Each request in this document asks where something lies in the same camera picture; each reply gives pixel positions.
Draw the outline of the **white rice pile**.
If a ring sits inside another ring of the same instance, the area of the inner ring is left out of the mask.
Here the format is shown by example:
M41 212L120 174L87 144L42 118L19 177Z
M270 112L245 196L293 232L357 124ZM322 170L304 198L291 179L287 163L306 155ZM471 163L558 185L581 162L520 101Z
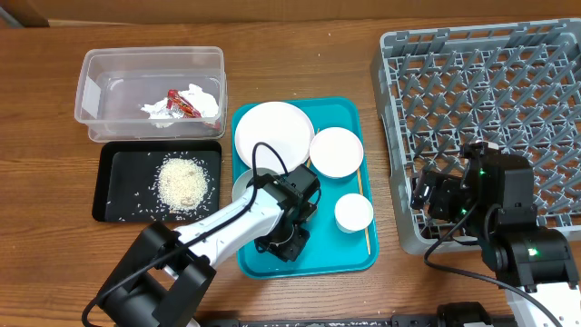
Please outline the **white rice pile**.
M118 153L113 157L104 219L201 220L219 207L221 162L217 151Z

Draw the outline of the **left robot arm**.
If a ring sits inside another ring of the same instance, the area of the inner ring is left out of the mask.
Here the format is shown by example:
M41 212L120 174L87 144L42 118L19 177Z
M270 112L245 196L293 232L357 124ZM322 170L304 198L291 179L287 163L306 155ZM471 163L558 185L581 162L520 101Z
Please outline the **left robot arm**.
M295 261L317 210L317 175L302 164L288 175L255 174L244 194L211 216L174 230L155 222L141 231L88 308L117 326L194 326L217 267L247 243Z

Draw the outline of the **red foil wrapper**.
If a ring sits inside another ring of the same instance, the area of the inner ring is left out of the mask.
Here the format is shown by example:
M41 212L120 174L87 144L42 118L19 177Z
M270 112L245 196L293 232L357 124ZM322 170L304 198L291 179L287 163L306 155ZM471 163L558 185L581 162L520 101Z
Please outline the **red foil wrapper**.
M211 118L219 113L215 98L195 84L184 91L170 89L166 109L185 118Z

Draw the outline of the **white cup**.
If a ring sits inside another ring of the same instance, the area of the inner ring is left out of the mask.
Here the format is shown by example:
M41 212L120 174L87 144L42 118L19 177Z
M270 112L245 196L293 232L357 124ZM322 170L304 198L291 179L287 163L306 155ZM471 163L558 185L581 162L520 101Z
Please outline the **white cup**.
M358 231L362 231L358 225L359 222L358 199L359 199L358 193L348 193L341 196L335 204L334 208L335 222L338 228L344 233L355 233ZM372 212L371 219L372 222L374 217L374 210L369 199L368 201L369 207L371 208Z

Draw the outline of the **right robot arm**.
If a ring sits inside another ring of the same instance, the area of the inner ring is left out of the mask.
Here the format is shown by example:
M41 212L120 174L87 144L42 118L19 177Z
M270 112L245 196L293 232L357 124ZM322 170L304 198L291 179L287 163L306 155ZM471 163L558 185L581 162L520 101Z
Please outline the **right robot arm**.
M464 144L466 162L455 176L424 168L412 180L410 206L452 223L446 241L458 230L473 237L484 264L495 275L432 262L436 246L425 252L433 269L495 284L504 290L518 326L577 326L580 275L571 246L558 230L537 223L534 172L527 158L504 154L496 144Z

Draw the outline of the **grey bowl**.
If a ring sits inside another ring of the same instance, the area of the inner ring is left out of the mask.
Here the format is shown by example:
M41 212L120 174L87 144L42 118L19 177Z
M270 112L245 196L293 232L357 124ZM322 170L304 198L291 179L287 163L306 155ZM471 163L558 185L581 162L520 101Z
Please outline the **grey bowl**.
M265 174L276 175L277 173L269 168L258 168L257 174L259 176ZM243 196L246 189L248 188L248 184L251 182L253 178L253 170L249 169L244 172L241 176L237 178L235 183L233 184L232 191L231 191L231 199L235 202L237 199Z

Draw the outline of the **white napkin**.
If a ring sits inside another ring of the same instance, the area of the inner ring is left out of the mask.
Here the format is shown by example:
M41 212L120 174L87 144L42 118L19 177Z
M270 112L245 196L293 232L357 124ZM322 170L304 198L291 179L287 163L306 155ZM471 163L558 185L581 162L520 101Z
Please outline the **white napkin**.
M162 100L144 104L140 110L149 119L169 120L169 123L153 123L157 128L167 128L172 125L172 119L213 118L219 113L219 106L211 94L196 84L189 84L187 90L170 89Z

